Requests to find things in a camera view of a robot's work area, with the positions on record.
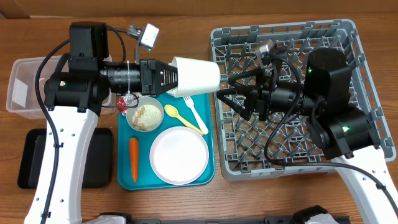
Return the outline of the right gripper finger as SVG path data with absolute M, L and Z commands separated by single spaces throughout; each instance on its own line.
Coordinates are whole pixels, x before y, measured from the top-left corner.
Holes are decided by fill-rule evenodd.
M 232 96 L 241 95 L 244 97 L 243 105 L 238 104 L 232 99 Z M 216 92 L 217 99 L 228 105 L 240 117 L 250 120 L 253 113 L 252 88 L 228 88 Z
M 255 77 L 256 78 L 255 86 L 261 87 L 262 84 L 260 82 L 260 79 L 261 79 L 262 75 L 263 75 L 263 69 L 255 68 L 250 71 L 246 71 L 246 72 L 242 72 L 242 73 L 230 76 L 228 78 L 228 84 L 235 88 L 243 88 L 243 87 L 246 87 L 246 85 L 238 83 L 238 80 L 243 79 L 243 78 Z

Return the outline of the yellow plastic spoon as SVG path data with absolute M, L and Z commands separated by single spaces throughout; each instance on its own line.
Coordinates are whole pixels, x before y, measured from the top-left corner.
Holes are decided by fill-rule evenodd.
M 178 109 L 176 109 L 176 107 L 172 106 L 172 105 L 165 105 L 164 106 L 164 111 L 167 113 L 167 115 L 169 115 L 172 118 L 176 118 L 178 119 L 182 124 L 184 124 L 186 127 L 196 131 L 197 133 L 199 133 L 201 136 L 203 135 L 203 132 L 198 129 L 196 126 L 194 126 L 192 123 L 190 123 L 189 121 L 187 121 L 185 118 L 183 118 L 182 116 L 180 116 Z

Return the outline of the white paper cup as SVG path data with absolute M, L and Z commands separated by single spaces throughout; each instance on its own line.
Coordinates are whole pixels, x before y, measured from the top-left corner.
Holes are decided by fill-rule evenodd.
M 174 57 L 172 66 L 178 73 L 178 85 L 172 92 L 176 98 L 211 93 L 219 88 L 221 73 L 215 62 Z

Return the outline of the pink round plate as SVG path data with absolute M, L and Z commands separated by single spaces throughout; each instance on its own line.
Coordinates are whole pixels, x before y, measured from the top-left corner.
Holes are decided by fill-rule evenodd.
M 155 175 L 171 185 L 189 184 L 204 173 L 209 149 L 196 131 L 176 126 L 162 131 L 150 148 L 150 165 Z

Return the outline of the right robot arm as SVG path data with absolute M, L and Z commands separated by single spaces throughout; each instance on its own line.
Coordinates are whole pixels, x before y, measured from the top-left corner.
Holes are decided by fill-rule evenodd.
M 217 98 L 243 119 L 257 113 L 266 120 L 282 113 L 307 117 L 310 137 L 323 151 L 323 167 L 343 179 L 365 223 L 397 222 L 397 189 L 386 166 L 380 137 L 369 116 L 349 102 L 351 68 L 336 49 L 320 48 L 308 55 L 305 78 L 294 71 L 293 83 L 279 79 L 289 64 L 282 47 L 258 50 L 262 67 L 229 77 L 229 88 Z M 266 66 L 273 71 L 266 73 Z

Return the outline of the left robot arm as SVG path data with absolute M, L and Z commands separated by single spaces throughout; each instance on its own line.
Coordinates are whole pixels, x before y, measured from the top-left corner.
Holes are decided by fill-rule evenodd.
M 104 22 L 74 22 L 61 56 L 35 94 L 47 120 L 44 156 L 26 223 L 81 223 L 81 190 L 88 148 L 111 94 L 161 95 L 178 85 L 175 67 L 156 59 L 108 60 Z

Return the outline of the grey dishwasher rack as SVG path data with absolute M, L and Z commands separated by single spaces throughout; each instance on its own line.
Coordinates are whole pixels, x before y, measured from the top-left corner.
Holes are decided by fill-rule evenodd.
M 371 75 L 368 52 L 377 44 L 378 29 L 369 32 L 357 28 L 349 19 L 294 22 L 257 26 L 223 27 L 212 30 L 211 57 L 220 66 L 220 88 L 229 87 L 228 78 L 259 68 L 255 50 L 261 42 L 272 40 L 287 51 L 289 64 L 283 65 L 279 79 L 293 83 L 294 71 L 305 76 L 311 51 L 328 48 L 346 55 L 352 69 L 349 84 L 351 105 L 363 110 L 376 126 L 386 161 L 396 158 L 396 147 Z M 272 113 L 266 121 L 257 114 L 250 120 L 240 117 L 220 100 L 215 100 L 216 125 L 222 176 L 232 181 L 270 179 L 287 175 L 323 172 L 315 167 L 325 160 L 322 151 L 312 143 L 306 117 L 293 115 L 265 149 L 267 138 L 281 120 L 281 113 Z

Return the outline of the grey bowl with rice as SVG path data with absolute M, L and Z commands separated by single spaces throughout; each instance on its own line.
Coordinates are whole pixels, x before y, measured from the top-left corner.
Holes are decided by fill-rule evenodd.
M 164 118 L 164 109 L 153 97 L 143 96 L 135 108 L 129 108 L 126 113 L 128 125 L 139 132 L 150 132 L 157 129 Z

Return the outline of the red silver foil wrapper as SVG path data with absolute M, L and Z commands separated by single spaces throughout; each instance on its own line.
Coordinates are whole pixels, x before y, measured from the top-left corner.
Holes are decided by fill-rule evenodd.
M 138 104 L 138 97 L 134 93 L 128 93 L 125 95 L 120 96 L 119 100 L 117 101 L 117 108 L 119 112 L 126 116 L 127 110 L 129 108 L 135 108 Z

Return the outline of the orange carrot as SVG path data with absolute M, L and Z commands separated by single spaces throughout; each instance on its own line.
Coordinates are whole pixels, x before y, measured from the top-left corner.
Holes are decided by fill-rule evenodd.
M 129 140 L 129 154 L 132 179 L 134 182 L 137 182 L 139 166 L 139 142 L 136 138 L 131 138 Z

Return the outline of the black plastic tray bin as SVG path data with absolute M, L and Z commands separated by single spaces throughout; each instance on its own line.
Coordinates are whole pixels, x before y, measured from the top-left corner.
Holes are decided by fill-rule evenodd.
M 45 129 L 27 133 L 17 184 L 35 189 L 45 149 Z M 98 189 L 109 184 L 113 165 L 113 134 L 108 128 L 96 128 L 88 148 L 82 187 Z

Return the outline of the clear plastic bin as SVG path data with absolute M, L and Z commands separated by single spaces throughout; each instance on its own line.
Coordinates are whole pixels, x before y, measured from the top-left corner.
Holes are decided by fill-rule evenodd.
M 40 94 L 43 100 L 44 84 L 53 74 L 60 57 L 60 55 L 51 57 L 40 75 Z M 7 89 L 6 109 L 8 112 L 27 119 L 45 119 L 37 102 L 34 86 L 37 70 L 44 58 L 23 58 L 14 62 Z M 109 92 L 109 96 L 103 101 L 103 106 L 114 106 L 115 104 L 116 94 Z

